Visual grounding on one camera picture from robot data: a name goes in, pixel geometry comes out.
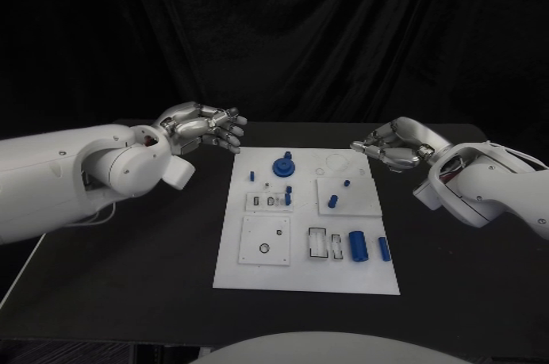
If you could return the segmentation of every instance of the black table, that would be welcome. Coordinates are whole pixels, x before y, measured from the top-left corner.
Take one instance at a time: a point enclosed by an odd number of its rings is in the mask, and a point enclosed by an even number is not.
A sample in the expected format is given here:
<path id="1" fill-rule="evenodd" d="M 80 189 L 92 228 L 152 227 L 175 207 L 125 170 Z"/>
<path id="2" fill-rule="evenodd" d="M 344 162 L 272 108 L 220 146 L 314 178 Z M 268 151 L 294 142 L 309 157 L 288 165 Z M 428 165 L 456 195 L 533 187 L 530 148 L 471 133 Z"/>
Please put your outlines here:
<path id="1" fill-rule="evenodd" d="M 250 123 L 255 147 L 347 148 L 373 124 Z M 432 125 L 454 143 L 471 125 Z M 0 311 L 0 338 L 223 346 L 286 331 L 345 331 L 439 351 L 549 357 L 549 241 L 511 215 L 484 228 L 412 196 L 420 167 L 370 162 L 400 296 L 213 289 L 233 158 L 200 147 L 181 192 L 162 183 L 98 227 L 41 241 Z"/>

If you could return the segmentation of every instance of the blue tube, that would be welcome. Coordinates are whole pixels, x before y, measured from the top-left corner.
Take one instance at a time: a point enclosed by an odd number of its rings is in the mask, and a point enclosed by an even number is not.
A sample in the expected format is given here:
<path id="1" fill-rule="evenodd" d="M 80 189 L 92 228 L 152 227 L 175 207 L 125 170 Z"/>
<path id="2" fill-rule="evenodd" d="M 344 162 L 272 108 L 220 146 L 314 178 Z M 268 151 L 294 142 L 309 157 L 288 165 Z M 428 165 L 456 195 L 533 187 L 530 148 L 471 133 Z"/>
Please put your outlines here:
<path id="1" fill-rule="evenodd" d="M 331 195 L 330 201 L 328 201 L 328 207 L 334 208 L 337 203 L 337 195 Z"/>
<path id="2" fill-rule="evenodd" d="M 380 257 L 383 258 L 383 261 L 390 261 L 390 253 L 389 253 L 389 246 L 386 245 L 386 238 L 379 238 L 380 242 Z"/>
<path id="3" fill-rule="evenodd" d="M 351 260 L 363 262 L 369 260 L 369 250 L 366 248 L 366 239 L 363 232 L 354 231 L 348 233 L 348 243 L 351 244 Z"/>

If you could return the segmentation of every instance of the black curtain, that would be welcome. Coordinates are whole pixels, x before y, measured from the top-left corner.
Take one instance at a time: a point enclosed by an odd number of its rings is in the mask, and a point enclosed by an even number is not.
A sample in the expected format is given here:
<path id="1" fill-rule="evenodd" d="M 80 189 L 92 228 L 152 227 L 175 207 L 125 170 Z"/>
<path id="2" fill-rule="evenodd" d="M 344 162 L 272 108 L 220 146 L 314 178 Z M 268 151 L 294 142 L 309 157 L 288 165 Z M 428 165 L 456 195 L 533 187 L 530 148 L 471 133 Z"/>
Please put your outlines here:
<path id="1" fill-rule="evenodd" d="M 154 118 L 469 122 L 544 155 L 549 0 L 0 0 L 1 137 Z"/>

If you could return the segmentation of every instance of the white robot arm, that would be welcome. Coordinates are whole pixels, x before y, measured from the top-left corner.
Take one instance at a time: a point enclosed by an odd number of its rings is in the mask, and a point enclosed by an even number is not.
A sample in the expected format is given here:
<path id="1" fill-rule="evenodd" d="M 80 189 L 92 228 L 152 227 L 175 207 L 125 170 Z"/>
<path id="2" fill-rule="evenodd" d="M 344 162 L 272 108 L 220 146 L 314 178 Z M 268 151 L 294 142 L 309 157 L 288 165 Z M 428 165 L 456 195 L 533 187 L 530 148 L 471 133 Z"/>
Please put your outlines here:
<path id="1" fill-rule="evenodd" d="M 400 117 L 377 128 L 351 149 L 394 172 L 423 160 L 429 175 L 413 190 L 432 209 L 441 205 L 479 228 L 503 212 L 514 213 L 549 239 L 549 167 L 524 153 L 488 142 L 452 144 L 419 122 Z"/>
<path id="2" fill-rule="evenodd" d="M 174 155 L 200 143 L 237 154 L 236 125 L 245 124 L 236 108 L 186 102 L 152 126 L 103 125 L 0 141 L 0 244 L 139 197 L 160 179 L 181 190 L 194 167 Z"/>

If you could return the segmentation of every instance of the robotic hand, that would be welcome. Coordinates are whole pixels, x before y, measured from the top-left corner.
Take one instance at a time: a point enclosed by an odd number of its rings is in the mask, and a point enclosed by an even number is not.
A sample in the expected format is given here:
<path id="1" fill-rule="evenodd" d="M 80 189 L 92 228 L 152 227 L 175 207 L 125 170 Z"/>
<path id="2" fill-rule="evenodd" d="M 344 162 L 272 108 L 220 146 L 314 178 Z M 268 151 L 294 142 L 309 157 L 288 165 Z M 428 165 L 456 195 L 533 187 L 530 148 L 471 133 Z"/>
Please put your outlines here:
<path id="1" fill-rule="evenodd" d="M 432 210 L 443 205 L 477 228 L 507 211 L 549 239 L 549 167 L 531 156 L 490 141 L 454 146 L 405 117 L 353 142 L 351 149 L 399 173 L 422 160 L 431 165 L 413 195 Z"/>
<path id="2" fill-rule="evenodd" d="M 152 126 L 102 125 L 0 141 L 0 244 L 96 217 L 108 205 L 144 195 L 160 179 L 181 190 L 194 167 L 177 155 L 200 143 L 237 154 L 236 125 L 245 124 L 236 108 L 186 102 Z"/>

